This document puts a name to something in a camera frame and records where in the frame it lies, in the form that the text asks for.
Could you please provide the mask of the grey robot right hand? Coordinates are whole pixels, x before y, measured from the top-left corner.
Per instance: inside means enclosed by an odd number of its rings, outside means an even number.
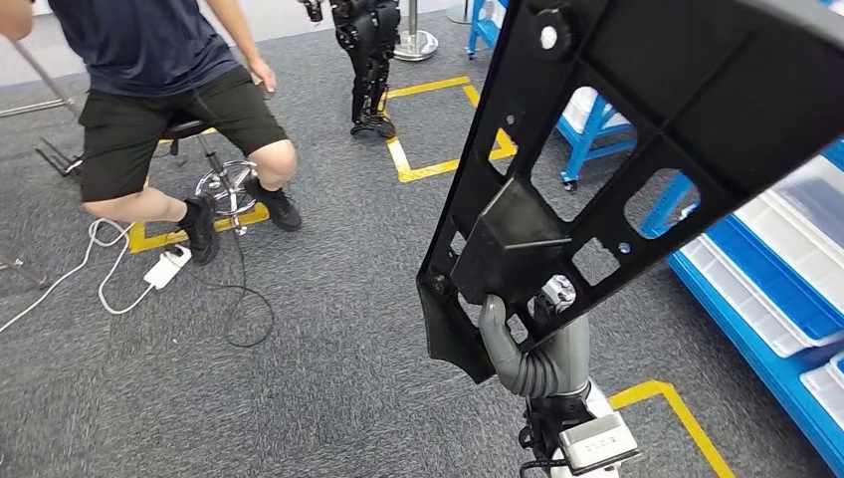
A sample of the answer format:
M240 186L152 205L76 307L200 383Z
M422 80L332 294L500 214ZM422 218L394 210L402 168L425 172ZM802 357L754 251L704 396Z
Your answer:
M590 332L582 315L554 331L528 352L521 352L507 326L502 298L488 295L478 328L501 384L526 398L584 395L590 388Z

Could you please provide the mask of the person's hand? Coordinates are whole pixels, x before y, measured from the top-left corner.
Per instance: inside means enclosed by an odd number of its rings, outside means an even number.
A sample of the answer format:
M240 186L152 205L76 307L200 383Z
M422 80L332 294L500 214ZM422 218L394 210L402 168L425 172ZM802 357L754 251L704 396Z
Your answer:
M277 80L274 71L261 57L247 60L247 66L253 79L253 83L259 86L267 95L273 95L277 87Z

